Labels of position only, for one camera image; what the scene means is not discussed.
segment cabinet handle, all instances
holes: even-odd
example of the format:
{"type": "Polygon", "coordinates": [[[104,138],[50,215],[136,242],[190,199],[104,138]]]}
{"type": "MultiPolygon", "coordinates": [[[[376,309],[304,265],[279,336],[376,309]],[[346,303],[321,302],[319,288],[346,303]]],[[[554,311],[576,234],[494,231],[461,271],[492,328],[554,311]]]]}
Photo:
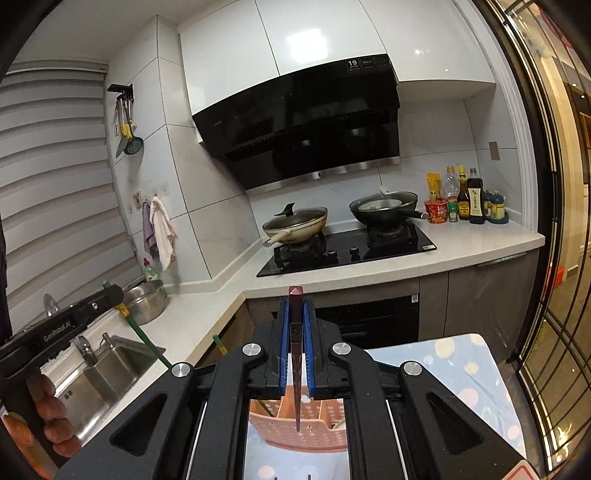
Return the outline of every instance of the cabinet handle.
{"type": "Polygon", "coordinates": [[[507,260],[513,260],[514,258],[524,257],[526,255],[527,255],[527,252],[522,252],[520,254],[509,255],[507,257],[497,258],[496,260],[491,260],[489,262],[479,263],[478,265],[476,265],[476,268],[488,267],[489,265],[494,265],[497,263],[506,262],[507,260]]]}

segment hand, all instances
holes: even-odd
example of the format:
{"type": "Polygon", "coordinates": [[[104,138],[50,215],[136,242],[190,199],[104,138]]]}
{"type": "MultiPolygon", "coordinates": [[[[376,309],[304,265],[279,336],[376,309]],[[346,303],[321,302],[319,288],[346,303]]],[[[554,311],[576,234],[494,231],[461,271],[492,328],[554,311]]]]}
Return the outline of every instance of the hand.
{"type": "MultiPolygon", "coordinates": [[[[74,435],[72,424],[65,418],[66,407],[58,398],[55,398],[55,386],[45,375],[42,376],[41,386],[45,397],[35,402],[35,405],[39,416],[47,422],[44,428],[45,437],[54,444],[53,449],[58,455],[70,458],[80,450],[80,440],[74,435]]],[[[51,476],[29,451],[29,448],[35,443],[35,438],[29,427],[8,415],[4,416],[2,420],[14,443],[17,444],[35,471],[46,480],[51,480],[51,476]]]]}

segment dish soap bottle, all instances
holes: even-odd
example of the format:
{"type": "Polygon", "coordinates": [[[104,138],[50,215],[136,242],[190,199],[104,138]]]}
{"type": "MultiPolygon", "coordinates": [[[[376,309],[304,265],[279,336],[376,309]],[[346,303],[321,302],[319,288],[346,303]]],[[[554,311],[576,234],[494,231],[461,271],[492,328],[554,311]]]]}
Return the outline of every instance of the dish soap bottle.
{"type": "Polygon", "coordinates": [[[460,220],[470,220],[470,197],[466,185],[466,169],[464,165],[457,166],[460,172],[460,192],[457,195],[457,213],[460,220]]]}
{"type": "MultiPolygon", "coordinates": [[[[150,265],[150,262],[147,258],[144,258],[144,277],[147,281],[160,280],[160,274],[158,273],[158,270],[150,265]]],[[[164,287],[162,287],[162,292],[164,293],[165,297],[168,296],[164,287]]]]}
{"type": "Polygon", "coordinates": [[[467,180],[468,195],[470,196],[470,223],[482,225],[484,216],[484,189],[482,179],[476,174],[476,169],[470,169],[470,178],[467,180]]]}
{"type": "Polygon", "coordinates": [[[452,166],[447,167],[447,173],[443,180],[443,195],[447,200],[447,216],[450,222],[457,222],[457,196],[460,193],[456,171],[452,166]]]}

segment black glass cooktop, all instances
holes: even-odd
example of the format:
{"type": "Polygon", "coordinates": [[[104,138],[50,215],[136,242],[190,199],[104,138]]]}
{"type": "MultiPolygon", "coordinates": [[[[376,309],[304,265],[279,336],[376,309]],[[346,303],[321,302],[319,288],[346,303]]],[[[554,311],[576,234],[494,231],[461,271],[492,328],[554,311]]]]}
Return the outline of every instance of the black glass cooktop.
{"type": "Polygon", "coordinates": [[[275,247],[273,257],[257,277],[351,265],[435,249],[433,242],[411,221],[396,231],[360,229],[320,234],[303,244],[275,247]]]}

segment table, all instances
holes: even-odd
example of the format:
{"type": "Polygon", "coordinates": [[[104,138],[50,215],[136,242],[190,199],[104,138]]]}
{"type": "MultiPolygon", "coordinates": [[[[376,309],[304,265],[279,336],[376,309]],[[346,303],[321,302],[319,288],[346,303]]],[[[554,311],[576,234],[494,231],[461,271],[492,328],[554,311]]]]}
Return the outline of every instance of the table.
{"type": "MultiPolygon", "coordinates": [[[[424,365],[453,394],[525,458],[519,419],[499,369],[484,339],[477,334],[368,350],[374,360],[399,366],[408,360],[424,365]]],[[[306,384],[303,368],[302,384],[306,384]]],[[[288,367],[291,379],[291,364],[288,367]]],[[[245,480],[349,480],[347,452],[293,452],[265,443],[249,424],[245,480]]]]}

